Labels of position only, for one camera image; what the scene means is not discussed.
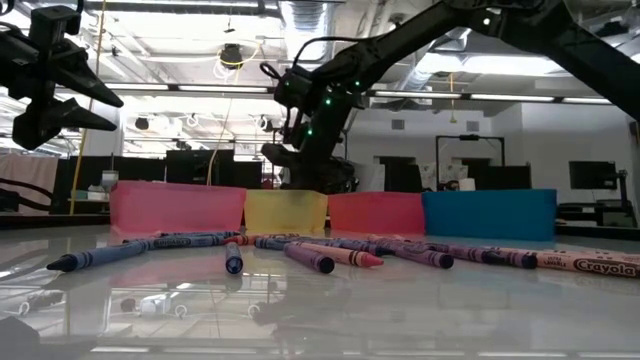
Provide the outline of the black computer monitor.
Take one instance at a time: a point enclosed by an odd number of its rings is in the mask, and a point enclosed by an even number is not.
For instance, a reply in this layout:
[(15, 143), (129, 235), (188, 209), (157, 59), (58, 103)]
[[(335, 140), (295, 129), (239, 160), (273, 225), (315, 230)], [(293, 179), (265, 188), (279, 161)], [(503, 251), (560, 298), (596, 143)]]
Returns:
[(614, 162), (570, 161), (570, 186), (576, 190), (616, 190), (617, 171)]

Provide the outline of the black partition wall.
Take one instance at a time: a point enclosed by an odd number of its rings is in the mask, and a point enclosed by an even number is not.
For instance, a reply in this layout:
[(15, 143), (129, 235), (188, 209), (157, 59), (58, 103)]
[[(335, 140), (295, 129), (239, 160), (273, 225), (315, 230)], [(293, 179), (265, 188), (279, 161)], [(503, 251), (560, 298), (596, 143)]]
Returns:
[(76, 161), (76, 157), (71, 157), (58, 162), (52, 214), (67, 214), (71, 190), (88, 191), (91, 185), (101, 182), (106, 170), (116, 171), (121, 180), (204, 185), (210, 179), (214, 186), (246, 189), (261, 187), (263, 170), (261, 162), (236, 160), (231, 150), (173, 150), (162, 159), (88, 156), (81, 161), (78, 178), (74, 177)]

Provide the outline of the pink hanging cloth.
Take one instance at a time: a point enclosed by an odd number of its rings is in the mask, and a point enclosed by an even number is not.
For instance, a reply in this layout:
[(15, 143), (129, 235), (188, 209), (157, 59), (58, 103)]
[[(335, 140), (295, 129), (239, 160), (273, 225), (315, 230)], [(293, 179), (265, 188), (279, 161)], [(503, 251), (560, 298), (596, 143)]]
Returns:
[(55, 157), (0, 155), (0, 194), (16, 198), (24, 216), (48, 215), (57, 168)]

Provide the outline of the red crayon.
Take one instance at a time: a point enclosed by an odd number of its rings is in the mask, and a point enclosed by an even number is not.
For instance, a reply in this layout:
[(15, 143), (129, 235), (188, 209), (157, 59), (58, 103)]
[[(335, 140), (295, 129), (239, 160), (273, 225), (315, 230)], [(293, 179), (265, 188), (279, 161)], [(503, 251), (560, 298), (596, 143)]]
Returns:
[(238, 246), (254, 245), (259, 239), (267, 238), (290, 238), (297, 237), (297, 233), (288, 234), (260, 234), (260, 235), (235, 235), (223, 240), (223, 244), (235, 243)]

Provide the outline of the yellow plastic bin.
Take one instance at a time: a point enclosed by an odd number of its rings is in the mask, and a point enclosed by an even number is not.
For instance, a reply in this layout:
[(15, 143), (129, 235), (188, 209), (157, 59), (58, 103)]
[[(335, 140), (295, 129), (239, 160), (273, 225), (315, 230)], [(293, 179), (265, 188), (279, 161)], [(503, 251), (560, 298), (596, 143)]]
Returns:
[(252, 232), (315, 232), (323, 230), (328, 196), (307, 190), (248, 190), (244, 205), (246, 229)]

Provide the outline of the purple crayon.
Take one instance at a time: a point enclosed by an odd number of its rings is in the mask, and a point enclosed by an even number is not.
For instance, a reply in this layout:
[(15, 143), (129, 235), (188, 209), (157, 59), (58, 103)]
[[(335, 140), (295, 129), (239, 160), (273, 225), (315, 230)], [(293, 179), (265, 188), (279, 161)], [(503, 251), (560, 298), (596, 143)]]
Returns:
[(284, 247), (284, 253), (287, 257), (322, 274), (330, 274), (335, 268), (335, 262), (332, 258), (315, 250), (288, 244)]
[(355, 250), (355, 251), (362, 251), (377, 257), (395, 254), (393, 250), (387, 249), (385, 247), (372, 244), (369, 242), (358, 242), (355, 240), (339, 239), (339, 240), (330, 240), (330, 241), (320, 241), (319, 245), (343, 248), (343, 249)]
[(434, 249), (457, 259), (488, 265), (513, 266), (523, 269), (535, 269), (538, 260), (535, 255), (516, 251), (492, 250), (462, 245), (435, 245)]
[(436, 243), (428, 243), (428, 242), (420, 242), (420, 243), (411, 243), (411, 242), (381, 242), (379, 246), (388, 248), (391, 250), (428, 250), (428, 251), (437, 251), (442, 253), (448, 253), (450, 251), (449, 245), (444, 244), (436, 244)]
[(414, 261), (428, 266), (450, 269), (454, 265), (454, 258), (446, 253), (416, 247), (399, 247), (394, 250), (397, 257)]

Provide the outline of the black equipment desk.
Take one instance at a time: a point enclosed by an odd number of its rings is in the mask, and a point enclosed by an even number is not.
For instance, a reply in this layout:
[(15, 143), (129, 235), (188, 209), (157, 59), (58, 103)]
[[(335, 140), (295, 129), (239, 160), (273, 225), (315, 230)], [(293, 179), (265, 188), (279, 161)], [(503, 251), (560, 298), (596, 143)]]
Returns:
[(632, 203), (628, 199), (627, 172), (620, 170), (615, 176), (619, 200), (597, 200), (592, 203), (564, 203), (557, 207), (556, 220), (560, 222), (593, 222), (599, 227), (637, 228), (638, 221)]

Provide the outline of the silver ventilation duct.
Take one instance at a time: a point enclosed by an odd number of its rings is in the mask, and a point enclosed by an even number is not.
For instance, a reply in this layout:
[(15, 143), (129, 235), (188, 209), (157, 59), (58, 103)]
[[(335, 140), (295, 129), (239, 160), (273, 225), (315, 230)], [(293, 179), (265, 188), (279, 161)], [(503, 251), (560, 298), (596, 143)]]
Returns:
[[(314, 70), (313, 64), (318, 67), (327, 61), (332, 54), (332, 45), (327, 40), (321, 40), (321, 37), (331, 35), (333, 6), (315, 1), (285, 1), (282, 4), (282, 13), (286, 22), (287, 56), (292, 61), (287, 69), (298, 65), (311, 72)], [(288, 128), (285, 132), (285, 139), (299, 150), (302, 131), (305, 129), (304, 125), (309, 121), (309, 117), (298, 108), (294, 109), (297, 110), (297, 114), (293, 127)], [(309, 161), (320, 161), (328, 155), (303, 156)]]

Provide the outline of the blue plastic bin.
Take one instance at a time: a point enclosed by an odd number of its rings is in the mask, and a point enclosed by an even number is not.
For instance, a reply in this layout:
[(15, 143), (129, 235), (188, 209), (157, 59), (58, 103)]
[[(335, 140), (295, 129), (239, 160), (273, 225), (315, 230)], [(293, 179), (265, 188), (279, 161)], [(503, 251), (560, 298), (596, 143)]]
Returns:
[(425, 192), (428, 235), (550, 242), (557, 192), (552, 189)]

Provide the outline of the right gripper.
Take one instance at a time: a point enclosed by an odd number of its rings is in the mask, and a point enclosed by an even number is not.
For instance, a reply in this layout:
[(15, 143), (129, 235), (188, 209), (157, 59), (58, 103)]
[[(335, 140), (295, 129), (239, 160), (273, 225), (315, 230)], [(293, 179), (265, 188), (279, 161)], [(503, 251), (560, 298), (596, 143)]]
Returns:
[(290, 169), (290, 188), (322, 194), (354, 192), (359, 184), (354, 165), (342, 158), (311, 164), (303, 155), (331, 155), (353, 108), (363, 109), (364, 89), (359, 80), (310, 75), (312, 82), (304, 107), (309, 117), (302, 131), (299, 152), (282, 144), (265, 143), (261, 153), (274, 165)]

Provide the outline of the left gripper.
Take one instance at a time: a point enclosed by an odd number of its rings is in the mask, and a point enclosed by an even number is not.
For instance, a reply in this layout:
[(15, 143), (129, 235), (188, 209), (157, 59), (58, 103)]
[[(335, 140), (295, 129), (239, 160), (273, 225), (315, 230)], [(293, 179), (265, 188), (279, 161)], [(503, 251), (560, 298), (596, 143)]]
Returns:
[(106, 105), (124, 105), (91, 70), (84, 48), (68, 47), (51, 56), (54, 40), (50, 28), (36, 27), (25, 35), (18, 27), (0, 27), (0, 85), (15, 100), (34, 100), (13, 121), (12, 140), (27, 150), (35, 150), (63, 128), (116, 130), (111, 121), (80, 106), (75, 99), (54, 99), (52, 81)]

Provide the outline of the small red plastic bin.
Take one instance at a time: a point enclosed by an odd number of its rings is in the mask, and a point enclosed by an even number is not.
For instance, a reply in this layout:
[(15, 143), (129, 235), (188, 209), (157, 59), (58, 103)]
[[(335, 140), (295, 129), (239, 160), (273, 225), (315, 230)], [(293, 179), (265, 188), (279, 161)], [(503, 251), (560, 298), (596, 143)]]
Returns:
[(330, 195), (333, 230), (376, 234), (422, 234), (425, 215), (418, 193), (361, 192)]

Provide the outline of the large pink plastic bin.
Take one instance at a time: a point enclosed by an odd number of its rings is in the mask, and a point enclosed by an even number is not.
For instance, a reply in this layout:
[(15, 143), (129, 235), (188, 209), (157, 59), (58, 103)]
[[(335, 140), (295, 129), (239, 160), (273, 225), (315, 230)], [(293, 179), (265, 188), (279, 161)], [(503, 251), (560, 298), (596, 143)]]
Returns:
[(110, 223), (121, 233), (237, 230), (243, 188), (120, 181), (110, 194)]

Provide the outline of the black stand frame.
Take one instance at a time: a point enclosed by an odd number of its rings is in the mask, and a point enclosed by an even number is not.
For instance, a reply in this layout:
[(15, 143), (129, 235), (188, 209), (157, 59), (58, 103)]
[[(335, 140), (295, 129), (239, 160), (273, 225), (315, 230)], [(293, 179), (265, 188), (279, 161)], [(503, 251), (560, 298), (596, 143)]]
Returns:
[(492, 140), (496, 140), (500, 143), (500, 162), (501, 166), (505, 167), (506, 163), (506, 141), (504, 137), (496, 137), (496, 136), (481, 136), (477, 134), (463, 134), (463, 135), (437, 135), (435, 137), (435, 161), (436, 161), (436, 189), (438, 191), (446, 190), (446, 186), (440, 182), (440, 141), (442, 139), (457, 139), (459, 141), (480, 141), (485, 140), (488, 143), (491, 143)]

